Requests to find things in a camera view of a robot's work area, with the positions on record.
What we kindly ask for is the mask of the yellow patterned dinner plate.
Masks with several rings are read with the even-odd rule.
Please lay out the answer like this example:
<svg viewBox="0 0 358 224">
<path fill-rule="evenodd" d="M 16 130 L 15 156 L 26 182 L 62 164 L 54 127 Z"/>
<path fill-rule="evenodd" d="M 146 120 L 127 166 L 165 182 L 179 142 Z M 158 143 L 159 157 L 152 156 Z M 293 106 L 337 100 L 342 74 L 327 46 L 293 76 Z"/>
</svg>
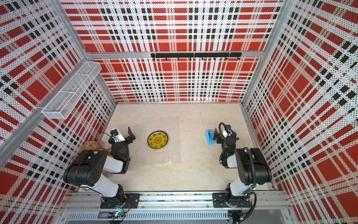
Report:
<svg viewBox="0 0 358 224">
<path fill-rule="evenodd" d="M 147 145 L 152 149 L 161 149 L 168 143 L 168 135 L 164 131 L 154 131 L 147 138 Z"/>
</svg>

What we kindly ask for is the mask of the clear bubble wrap sheet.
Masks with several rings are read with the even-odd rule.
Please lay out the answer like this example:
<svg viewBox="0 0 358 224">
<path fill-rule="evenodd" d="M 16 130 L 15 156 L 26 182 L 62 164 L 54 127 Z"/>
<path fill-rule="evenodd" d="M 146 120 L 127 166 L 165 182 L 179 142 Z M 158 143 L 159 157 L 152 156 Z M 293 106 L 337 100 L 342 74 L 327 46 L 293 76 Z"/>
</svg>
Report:
<svg viewBox="0 0 358 224">
<path fill-rule="evenodd" d="M 134 130 L 130 145 L 132 167 L 154 167 L 181 163 L 178 116 L 145 117 Z"/>
</svg>

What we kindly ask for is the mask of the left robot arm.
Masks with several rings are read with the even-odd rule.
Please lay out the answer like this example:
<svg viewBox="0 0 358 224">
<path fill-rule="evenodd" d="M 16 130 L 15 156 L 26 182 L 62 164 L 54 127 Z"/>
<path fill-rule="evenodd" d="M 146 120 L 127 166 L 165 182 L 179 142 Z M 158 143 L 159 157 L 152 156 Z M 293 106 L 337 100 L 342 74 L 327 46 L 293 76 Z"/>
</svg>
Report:
<svg viewBox="0 0 358 224">
<path fill-rule="evenodd" d="M 123 186 L 110 181 L 103 172 L 124 175 L 130 165 L 129 144 L 136 139 L 131 128 L 128 136 L 113 129 L 108 142 L 111 151 L 83 150 L 65 170 L 65 183 L 89 188 L 100 194 L 101 209 L 136 209 L 140 194 L 125 194 Z"/>
</svg>

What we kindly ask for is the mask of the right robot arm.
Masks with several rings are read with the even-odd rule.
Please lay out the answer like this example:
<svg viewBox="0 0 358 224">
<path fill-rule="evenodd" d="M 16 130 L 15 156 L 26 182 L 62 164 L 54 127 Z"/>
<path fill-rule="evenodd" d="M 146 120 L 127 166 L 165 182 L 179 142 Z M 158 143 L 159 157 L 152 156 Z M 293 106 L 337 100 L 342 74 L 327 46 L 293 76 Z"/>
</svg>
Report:
<svg viewBox="0 0 358 224">
<path fill-rule="evenodd" d="M 215 208 L 249 208 L 256 186 L 271 182 L 272 173 L 258 148 L 237 148 L 235 133 L 214 132 L 216 143 L 221 144 L 219 162 L 227 169 L 237 169 L 239 177 L 229 183 L 224 193 L 213 194 Z"/>
</svg>

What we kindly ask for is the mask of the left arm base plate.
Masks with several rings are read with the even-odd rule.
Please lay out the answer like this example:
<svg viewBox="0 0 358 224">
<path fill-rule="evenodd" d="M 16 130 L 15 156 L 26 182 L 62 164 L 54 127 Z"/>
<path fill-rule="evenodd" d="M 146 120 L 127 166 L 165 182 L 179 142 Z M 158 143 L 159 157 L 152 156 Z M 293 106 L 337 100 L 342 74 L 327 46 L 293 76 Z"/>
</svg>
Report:
<svg viewBox="0 0 358 224">
<path fill-rule="evenodd" d="M 124 194 L 115 197 L 101 197 L 101 209 L 137 209 L 140 194 Z"/>
</svg>

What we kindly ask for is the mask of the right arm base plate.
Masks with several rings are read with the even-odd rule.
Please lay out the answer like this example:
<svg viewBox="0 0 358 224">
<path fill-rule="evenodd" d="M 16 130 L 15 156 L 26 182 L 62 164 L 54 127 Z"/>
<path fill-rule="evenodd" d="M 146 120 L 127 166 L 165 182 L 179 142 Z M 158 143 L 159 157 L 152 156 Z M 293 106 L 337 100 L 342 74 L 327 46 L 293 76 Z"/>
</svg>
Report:
<svg viewBox="0 0 358 224">
<path fill-rule="evenodd" d="M 214 208 L 250 208 L 251 201 L 248 197 L 234 197 L 231 194 L 213 193 Z"/>
</svg>

